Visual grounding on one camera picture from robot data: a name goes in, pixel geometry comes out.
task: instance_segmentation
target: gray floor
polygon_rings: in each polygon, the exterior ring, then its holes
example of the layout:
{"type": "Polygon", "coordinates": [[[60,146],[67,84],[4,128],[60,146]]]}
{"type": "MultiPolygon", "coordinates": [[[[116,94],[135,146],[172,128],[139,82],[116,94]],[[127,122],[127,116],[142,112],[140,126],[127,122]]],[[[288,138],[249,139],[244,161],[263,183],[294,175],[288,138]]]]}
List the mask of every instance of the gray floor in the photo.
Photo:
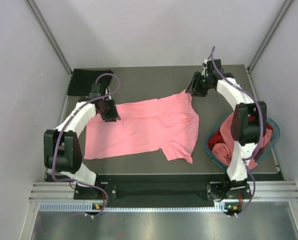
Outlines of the gray floor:
{"type": "MultiPolygon", "coordinates": [[[[154,98],[163,98],[186,89],[199,66],[165,67],[121,67],[112,68],[121,79],[121,88],[113,96],[117,104],[138,102],[154,98]]],[[[241,87],[252,93],[252,88],[243,65],[224,66],[226,73],[232,73],[241,87]]],[[[110,88],[116,87],[115,79],[110,88]]],[[[79,97],[70,97],[66,115],[74,109],[79,97]]],[[[199,138],[194,148],[193,164],[183,159],[167,161],[161,151],[110,157],[106,159],[84,160],[84,163],[99,174],[213,174],[223,173],[207,155],[204,140],[219,121],[232,111],[229,104],[215,90],[207,97],[195,97],[192,101],[195,112],[200,116],[199,138]]],[[[79,138],[84,152],[85,130],[79,138]]],[[[277,168],[270,153],[254,171],[255,173],[276,173],[277,168]]]]}
{"type": "MultiPolygon", "coordinates": [[[[42,232],[72,213],[40,212],[42,232]]],[[[91,220],[73,216],[47,235],[35,228],[32,240],[298,240],[288,203],[255,202],[238,218],[224,213],[110,212],[91,220]]]]}

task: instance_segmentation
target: table surface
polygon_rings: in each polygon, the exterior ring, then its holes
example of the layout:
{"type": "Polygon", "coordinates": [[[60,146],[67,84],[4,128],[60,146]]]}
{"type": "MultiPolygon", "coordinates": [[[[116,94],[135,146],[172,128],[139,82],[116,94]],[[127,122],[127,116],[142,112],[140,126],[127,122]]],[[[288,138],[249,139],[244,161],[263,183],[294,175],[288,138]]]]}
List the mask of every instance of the table surface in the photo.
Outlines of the table surface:
{"type": "MultiPolygon", "coordinates": [[[[249,78],[243,65],[224,65],[226,73],[232,73],[243,89],[252,93],[249,78]]],[[[186,89],[195,71],[200,66],[162,66],[162,67],[118,67],[111,68],[121,80],[121,88],[113,98],[116,104],[138,102],[163,98],[186,89]]],[[[115,79],[110,88],[117,86],[115,79]]],[[[79,97],[70,96],[66,116],[74,109],[79,97]]],[[[84,160],[83,162],[98,174],[216,174],[224,170],[218,167],[207,155],[204,140],[220,120],[232,111],[229,104],[215,90],[207,97],[194,97],[192,107],[200,116],[199,137],[192,153],[193,163],[184,159],[167,161],[161,150],[139,154],[84,160]]],[[[84,155],[85,129],[79,137],[84,155]]],[[[255,173],[277,173],[272,153],[254,170],[255,173]]]]}

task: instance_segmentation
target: laundry basket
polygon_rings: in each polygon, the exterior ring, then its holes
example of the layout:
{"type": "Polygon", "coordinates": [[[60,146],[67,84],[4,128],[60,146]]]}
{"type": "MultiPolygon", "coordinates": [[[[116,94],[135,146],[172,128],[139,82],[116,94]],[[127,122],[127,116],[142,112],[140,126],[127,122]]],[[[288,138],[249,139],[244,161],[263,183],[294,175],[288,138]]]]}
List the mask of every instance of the laundry basket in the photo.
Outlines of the laundry basket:
{"type": "MultiPolygon", "coordinates": [[[[209,139],[213,137],[213,135],[219,130],[219,128],[221,127],[221,125],[223,124],[223,122],[225,121],[225,119],[227,119],[227,117],[230,114],[228,114],[227,116],[225,116],[219,124],[217,124],[214,129],[212,129],[212,131],[210,132],[210,134],[206,137],[205,142],[204,142],[204,147],[205,150],[207,151],[208,155],[211,157],[211,159],[221,168],[223,169],[227,169],[228,166],[225,165],[224,163],[222,163],[220,160],[218,160],[212,153],[212,151],[209,149],[208,147],[208,142],[209,139]]],[[[273,128],[273,133],[270,139],[270,142],[262,149],[260,149],[260,151],[258,152],[258,154],[255,157],[255,161],[257,164],[260,164],[265,157],[269,154],[270,150],[273,148],[274,144],[277,142],[277,140],[280,138],[280,128],[277,125],[277,123],[275,121],[273,121],[271,118],[267,118],[267,123],[270,124],[273,128]]]]}

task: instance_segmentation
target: wall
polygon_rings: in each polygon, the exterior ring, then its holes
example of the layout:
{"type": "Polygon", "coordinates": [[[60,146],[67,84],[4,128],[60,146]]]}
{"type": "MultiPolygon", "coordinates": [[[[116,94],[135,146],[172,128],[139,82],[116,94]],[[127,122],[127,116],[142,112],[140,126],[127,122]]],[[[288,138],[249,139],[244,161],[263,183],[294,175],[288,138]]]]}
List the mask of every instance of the wall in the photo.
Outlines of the wall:
{"type": "Polygon", "coordinates": [[[284,0],[35,0],[71,68],[249,65],[284,0]]]}
{"type": "Polygon", "coordinates": [[[269,117],[281,128],[277,151],[298,185],[298,0],[294,1],[253,71],[269,117]]]}
{"type": "Polygon", "coordinates": [[[0,240],[16,239],[68,74],[23,0],[0,0],[0,240]]]}

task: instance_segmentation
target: pink shirt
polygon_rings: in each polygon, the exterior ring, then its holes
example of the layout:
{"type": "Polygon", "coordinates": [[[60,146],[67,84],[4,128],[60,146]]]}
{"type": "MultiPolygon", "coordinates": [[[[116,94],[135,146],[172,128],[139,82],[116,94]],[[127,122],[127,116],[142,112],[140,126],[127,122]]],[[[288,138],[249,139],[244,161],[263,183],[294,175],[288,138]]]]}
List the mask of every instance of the pink shirt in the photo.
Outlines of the pink shirt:
{"type": "Polygon", "coordinates": [[[199,116],[184,91],[161,99],[117,105],[121,120],[104,122],[97,114],[87,124],[84,158],[88,160],[162,149],[167,160],[192,163],[199,116]]]}

